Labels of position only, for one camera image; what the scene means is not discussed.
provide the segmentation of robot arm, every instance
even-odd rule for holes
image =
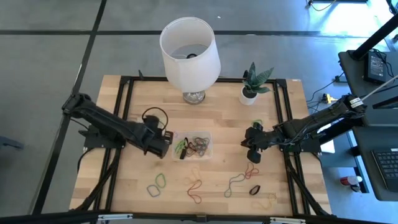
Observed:
[[[340,118],[357,119],[363,116],[366,105],[362,101],[349,94],[342,96],[329,108],[321,110],[302,119],[293,119],[275,125],[273,131],[264,132],[259,123],[246,130],[245,140],[241,142],[244,147],[250,148],[248,159],[259,163],[261,155],[259,149],[265,150],[274,145],[297,144],[307,138],[308,134],[317,131],[326,124],[330,124]]]
[[[169,144],[172,143],[172,133],[166,131],[164,136],[158,128],[159,119],[147,115],[144,123],[125,121],[118,116],[96,106],[86,94],[76,94],[62,106],[65,114],[73,118],[83,118],[99,130],[102,136],[112,141],[127,141],[128,143],[163,158]]]

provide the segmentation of desk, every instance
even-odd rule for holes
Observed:
[[[120,78],[113,75],[104,76],[97,100],[98,106],[113,111]],[[307,116],[301,81],[287,80],[287,86],[293,117]],[[244,106],[238,100],[241,88],[241,83],[215,83],[206,91],[205,101],[192,106],[184,103],[181,93],[169,82],[135,81],[128,120],[136,121],[144,110],[151,106],[161,107],[169,116],[167,130],[211,131],[214,154],[207,162],[174,162],[171,149],[160,160],[151,153],[144,156],[141,150],[131,145],[126,146],[120,158],[111,210],[139,213],[291,216],[285,165],[277,146],[262,153],[261,163],[255,165],[260,171],[259,175],[234,183],[232,197],[224,198],[229,179],[243,173],[248,164],[248,150],[239,145],[246,128],[255,119],[263,120],[264,130],[271,130],[272,126],[278,123],[272,93],[261,94],[253,105]],[[282,111],[285,111],[282,99]],[[95,149],[83,158],[70,208],[79,206],[96,185],[103,155],[104,149]],[[306,186],[323,209],[331,212],[318,159],[311,154],[302,153],[301,161]],[[187,195],[190,185],[185,185],[184,182],[186,177],[194,178],[191,172],[194,167],[200,170],[203,182],[199,189],[193,191],[203,199],[199,205]],[[161,172],[165,175],[167,186],[161,189],[159,197],[152,198],[146,187],[155,184],[155,177]],[[257,184],[261,186],[260,192],[250,196],[249,190]],[[100,208],[104,208],[107,189],[105,186]],[[295,192],[298,209],[303,212],[300,191],[295,188]],[[268,207],[270,194],[275,194],[277,201],[272,208],[266,210],[258,204]]]
[[[396,52],[385,52],[387,61],[392,65],[394,72],[398,71],[398,54]],[[340,52],[341,67],[346,75],[351,92],[357,96],[363,96],[377,88],[362,78],[364,73],[364,62],[353,60],[348,52]],[[368,173],[374,194],[378,200],[397,201],[398,193],[386,189],[381,175],[378,171],[371,151],[375,149],[389,149],[398,147],[397,133],[398,116],[397,110],[374,110],[371,105],[398,95],[398,88],[393,88],[382,93],[370,96],[365,104],[368,105],[362,119],[366,127],[354,127],[354,137],[358,144],[359,155],[362,156],[366,171]]]
[[[376,198],[378,200],[398,201],[398,193],[386,189],[371,153],[372,150],[398,147],[398,128],[354,127],[353,132]]]
[[[398,75],[398,53],[397,52],[385,52],[387,55],[387,61],[392,65],[392,71],[394,75]],[[347,82],[351,92],[356,96],[367,95],[378,85],[369,83],[363,80],[364,75],[364,62],[353,60],[348,52],[340,52],[338,54],[340,58],[341,67],[347,78]],[[371,105],[379,103],[380,101],[387,100],[393,96],[398,96],[398,88],[393,88],[382,93],[374,94],[370,96],[365,104],[368,105],[366,114],[363,117],[363,123],[366,126],[398,126],[397,110],[394,109],[373,109]]]

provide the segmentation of keyboard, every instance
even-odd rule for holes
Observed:
[[[398,149],[372,151],[386,188],[398,192]]]

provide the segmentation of potted plant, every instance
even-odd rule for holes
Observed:
[[[241,95],[239,97],[242,104],[252,105],[255,102],[258,93],[266,93],[270,91],[268,87],[262,87],[261,85],[267,81],[273,70],[274,68],[271,68],[256,75],[256,66],[253,62],[249,71],[244,71],[243,77],[246,77],[246,79],[243,80],[244,86],[242,87]]]

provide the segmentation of wooden tabletop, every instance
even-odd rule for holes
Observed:
[[[99,91],[97,105],[113,112],[120,76],[106,75]],[[287,80],[290,104],[294,118],[308,116],[302,83]],[[200,105],[184,103],[182,94],[169,82],[134,82],[128,120],[137,121],[141,114],[152,106],[158,106],[169,116],[169,131],[209,131],[213,138],[213,157],[208,161],[175,162],[171,148],[159,159],[128,145],[122,150],[111,210],[114,212],[144,213],[206,213],[214,215],[283,215],[292,214],[289,188],[282,153],[273,146],[262,153],[261,163],[256,164],[259,174],[250,179],[232,184],[232,196],[224,197],[229,179],[244,173],[248,159],[247,148],[241,147],[245,130],[255,119],[263,121],[264,130],[272,130],[278,123],[272,92],[261,94],[251,106],[244,106],[238,96],[241,83],[215,83],[206,91],[206,99]],[[282,111],[286,119],[283,94],[280,91]],[[98,181],[104,149],[95,149],[82,160],[76,180],[70,208],[79,206]],[[312,154],[301,153],[305,183],[318,203],[331,212],[321,165]],[[161,194],[152,198],[147,186],[155,184],[155,177],[163,173],[167,185]],[[192,186],[188,179],[201,178],[202,185],[192,194],[202,198],[196,204],[187,195]],[[260,192],[249,195],[255,185]],[[108,187],[104,188],[101,208]],[[303,212],[301,196],[296,186],[298,209]]]

